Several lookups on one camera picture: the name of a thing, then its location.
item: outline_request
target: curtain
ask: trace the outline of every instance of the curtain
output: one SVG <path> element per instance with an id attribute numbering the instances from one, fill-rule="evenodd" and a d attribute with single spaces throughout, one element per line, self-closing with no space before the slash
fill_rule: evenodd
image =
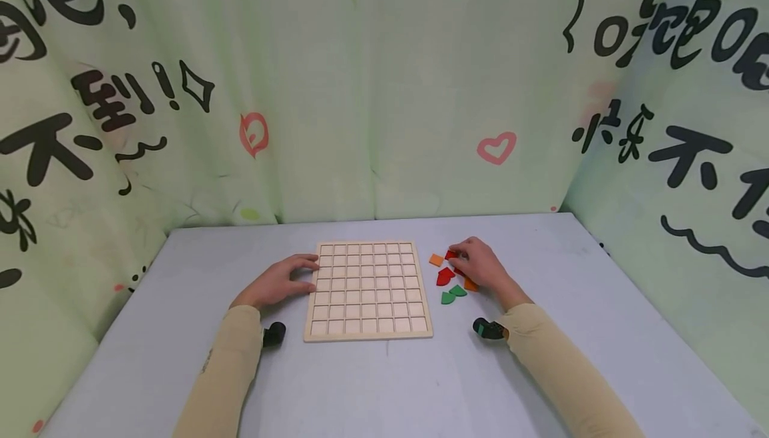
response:
<path id="1" fill-rule="evenodd" d="M 654 2 L 566 205 L 769 429 L 769 0 Z"/>
<path id="2" fill-rule="evenodd" d="M 743 39 L 746 11 L 716 61 L 672 70 L 665 33 L 693 19 L 672 6 L 694 2 L 0 0 L 0 434 L 44 428 L 176 227 L 556 212 L 581 163 L 567 204 L 765 423 L 767 280 L 658 222 L 702 222 L 708 242 L 737 226 L 739 262 L 766 264 L 744 229 L 761 206 L 722 222 L 686 196 L 725 202 L 766 167 L 767 26 Z M 722 0 L 674 49 L 763 2 Z M 672 125 L 733 145 L 717 190 L 699 162 L 673 189 L 672 161 L 649 161 Z M 743 341 L 718 340 L 734 328 Z"/>

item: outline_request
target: orange square piece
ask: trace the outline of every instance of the orange square piece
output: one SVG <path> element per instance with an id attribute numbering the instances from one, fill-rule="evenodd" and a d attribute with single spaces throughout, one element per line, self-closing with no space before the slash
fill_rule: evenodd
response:
<path id="1" fill-rule="evenodd" d="M 433 266 L 441 267 L 443 264 L 443 257 L 436 254 L 430 256 L 430 264 Z"/>
<path id="2" fill-rule="evenodd" d="M 465 290 L 478 292 L 479 285 L 476 285 L 470 278 L 465 277 Z"/>

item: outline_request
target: gray table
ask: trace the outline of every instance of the gray table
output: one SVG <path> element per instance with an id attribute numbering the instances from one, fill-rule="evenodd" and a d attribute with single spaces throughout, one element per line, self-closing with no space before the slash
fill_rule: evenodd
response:
<path id="1" fill-rule="evenodd" d="M 435 335 L 304 343 L 307 298 L 264 316 L 265 351 L 241 437 L 565 437 L 504 343 L 471 331 L 499 310 L 471 293 L 440 305 L 432 252 L 486 240 L 652 437 L 763 437 L 703 362 L 571 214 L 176 230 L 45 438 L 168 437 L 234 296 L 275 260 L 326 240 L 416 242 Z"/>

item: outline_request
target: pink heart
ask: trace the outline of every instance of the pink heart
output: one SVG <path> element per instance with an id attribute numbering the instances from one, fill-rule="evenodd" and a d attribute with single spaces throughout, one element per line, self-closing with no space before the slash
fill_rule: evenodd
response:
<path id="1" fill-rule="evenodd" d="M 513 148 L 515 148 L 515 142 L 517 139 L 518 136 L 516 136 L 515 133 L 511 131 L 505 131 L 496 138 L 482 139 L 479 143 L 479 147 L 476 149 L 476 152 L 483 160 L 499 166 L 500 164 L 504 163 L 504 161 L 507 159 L 507 156 L 510 156 Z M 498 150 L 499 146 L 501 146 L 505 141 L 507 141 L 507 144 L 502 149 L 502 152 L 499 154 L 499 156 L 495 156 L 486 150 L 486 148 L 495 148 L 495 150 Z"/>
<path id="2" fill-rule="evenodd" d="M 247 136 L 248 126 L 254 121 L 258 121 L 259 124 L 262 124 L 262 128 L 264 129 L 264 136 L 257 144 L 253 144 L 254 140 L 256 140 L 255 134 Z M 259 113 L 249 113 L 243 118 L 243 115 L 241 114 L 240 138 L 243 148 L 248 151 L 248 154 L 251 154 L 252 158 L 256 158 L 256 154 L 259 151 L 267 148 L 270 141 L 270 132 L 267 129 L 267 121 L 264 120 L 264 116 Z"/>

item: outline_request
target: beige sleeve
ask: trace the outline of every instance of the beige sleeve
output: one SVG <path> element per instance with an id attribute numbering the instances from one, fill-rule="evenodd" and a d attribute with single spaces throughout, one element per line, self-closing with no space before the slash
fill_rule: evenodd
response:
<path id="1" fill-rule="evenodd" d="M 497 320 L 507 344 L 561 413 L 575 438 L 643 438 L 633 416 L 545 311 L 521 304 Z"/>
<path id="2" fill-rule="evenodd" d="M 214 346 L 176 423 L 174 438 L 236 438 L 241 408 L 262 353 L 259 312 L 236 306 L 224 315 Z"/>

